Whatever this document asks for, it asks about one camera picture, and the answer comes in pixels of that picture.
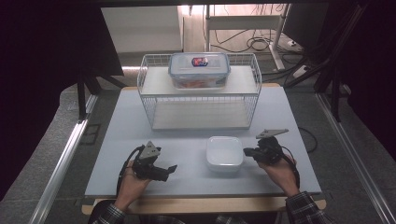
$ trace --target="white tabletop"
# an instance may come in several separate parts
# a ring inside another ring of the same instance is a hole
[[[301,187],[311,193],[321,189],[292,115],[283,88],[262,88],[254,118],[248,130],[210,131],[152,131],[137,91],[123,90],[108,126],[104,142],[86,189],[89,197],[114,197],[117,178],[129,154],[151,140],[161,147],[161,155],[154,163],[177,169],[166,182],[151,181],[146,197],[251,197],[280,195],[268,175],[252,158],[244,158],[241,169],[234,175],[210,171],[205,164],[206,141],[211,136],[234,136],[243,147],[257,146],[255,136],[264,129],[289,129],[276,138],[297,160]]]

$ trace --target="black cable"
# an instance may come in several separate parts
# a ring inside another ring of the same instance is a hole
[[[125,169],[128,167],[129,160],[130,160],[130,159],[132,158],[132,156],[136,153],[136,151],[138,151],[138,150],[141,149],[142,147],[144,147],[144,146],[135,148],[134,151],[132,151],[132,153],[129,155],[128,159],[126,159],[126,161],[125,161],[124,164],[122,165],[122,168],[121,168],[120,173],[119,173],[119,178],[118,178],[118,181],[117,181],[117,188],[116,188],[116,190],[117,190],[117,195],[119,195],[121,182],[122,182],[122,179],[123,179],[123,175],[124,175],[124,173],[125,173]]]
[[[265,82],[269,82],[269,81],[278,80],[278,79],[281,79],[281,78],[283,78],[283,77],[286,77],[286,76],[289,76],[289,75],[290,75],[290,74],[289,74],[289,73],[287,73],[287,74],[285,74],[285,75],[283,75],[283,76],[281,76],[281,77],[274,77],[274,78],[270,78],[270,79],[267,79],[267,80],[263,81],[263,83],[265,83]]]
[[[262,76],[270,76],[270,75],[280,75],[289,71],[292,71],[293,69],[296,69],[297,67],[299,67],[300,65],[302,65],[303,63],[305,63],[307,60],[306,57],[303,57],[299,62],[297,62],[297,64],[295,64],[293,67],[279,71],[279,72],[275,72],[275,73],[262,73]]]
[[[286,76],[285,81],[283,81],[283,86],[286,86],[286,82],[288,82],[288,79],[289,79],[290,75],[291,75],[291,73],[289,73],[289,74]]]
[[[227,16],[230,16],[230,13],[227,11],[226,6],[227,6],[227,5],[224,5],[224,10],[227,12]]]
[[[302,128],[302,127],[298,127],[298,129],[300,129],[300,130],[302,130],[302,131],[308,133],[309,135],[311,135],[312,138],[313,138],[314,141],[315,141],[314,147],[313,147],[312,149],[307,150],[306,152],[307,152],[307,153],[311,153],[311,152],[315,151],[315,150],[318,148],[318,139],[317,139],[311,132],[309,132],[307,129]]]
[[[285,6],[285,4],[279,4],[277,5],[277,7],[275,8],[275,11],[280,12],[283,10],[283,7]]]
[[[253,12],[254,12],[255,10],[257,10],[258,6],[259,6],[259,4],[256,4],[256,6],[255,6],[255,7],[253,8],[253,10],[250,12],[250,16],[253,15]]]
[[[260,15],[262,15],[262,12],[264,11],[264,5],[265,4],[262,4],[262,11],[260,11]]]
[[[218,45],[210,45],[210,46],[211,46],[211,47],[214,47],[214,48],[218,48],[218,49],[224,49],[224,50],[229,51],[229,52],[231,52],[231,53],[241,53],[241,52],[247,51],[248,49],[251,49],[251,48],[247,48],[247,49],[242,49],[242,50],[230,50],[230,49],[225,49],[225,48],[223,48],[223,47],[220,47],[220,46],[218,46]]]
[[[286,148],[286,147],[282,147],[282,148],[285,148],[285,149],[289,152],[289,154],[291,155],[291,158],[292,158],[292,162],[293,162],[294,165],[295,165],[296,162],[295,162],[295,160],[294,160],[294,157],[293,157],[293,154],[291,153],[291,151],[290,151],[288,148]]]
[[[285,59],[285,56],[286,56],[286,55],[300,55],[300,54],[293,54],[293,53],[291,53],[291,54],[282,54],[282,56],[281,56],[281,57],[282,57],[282,60],[285,61],[286,63],[291,63],[291,64],[297,64],[297,63],[298,63],[298,62],[295,63],[295,62],[288,61],[287,59]]]
[[[265,43],[265,48],[263,48],[263,49],[256,49],[256,48],[254,48],[254,44],[255,43]],[[250,39],[248,39],[247,40],[247,46],[248,47],[251,47],[252,49],[255,49],[255,50],[257,50],[257,51],[264,51],[264,50],[266,50],[266,49],[268,49],[268,43],[264,40],[264,39],[262,39],[261,37],[251,37]]]
[[[263,7],[265,7],[265,9],[263,10],[263,12],[264,12],[264,15],[266,15],[266,12],[265,12],[265,11],[267,10],[267,4],[264,4]]]
[[[219,41],[219,40],[218,40],[218,42],[219,42],[219,44],[224,44],[225,42],[227,42],[227,41],[229,41],[229,40],[235,38],[235,37],[238,36],[238,35],[241,35],[242,33],[246,32],[246,31],[249,31],[249,30],[241,31],[241,32],[237,33],[236,35],[233,35],[233,36],[229,37],[228,39],[226,39],[226,40],[224,40],[224,41]]]
[[[213,16],[216,16],[216,5],[213,6]],[[218,38],[218,30],[215,30],[215,37],[216,37],[216,40],[218,41],[218,43],[221,44],[219,42],[219,38]]]

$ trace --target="plastic food container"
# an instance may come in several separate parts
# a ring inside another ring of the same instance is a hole
[[[241,141],[236,137],[213,136],[206,143],[206,164],[214,172],[237,172],[244,160]]]
[[[221,89],[230,74],[224,53],[175,53],[169,62],[169,75],[178,89]]]

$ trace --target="shelf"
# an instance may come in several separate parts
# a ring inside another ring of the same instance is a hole
[[[159,102],[152,129],[243,129],[247,113],[243,100]]]
[[[179,90],[174,87],[167,66],[149,67],[140,94],[142,97],[151,95],[257,94],[257,83],[249,65],[235,65],[231,66],[226,86],[222,89]]]

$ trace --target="black curtain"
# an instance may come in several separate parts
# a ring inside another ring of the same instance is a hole
[[[396,160],[396,13],[391,6],[389,0],[370,2],[339,71],[352,91],[350,106]]]
[[[0,199],[30,159],[78,76],[122,70],[99,7],[0,3]]]

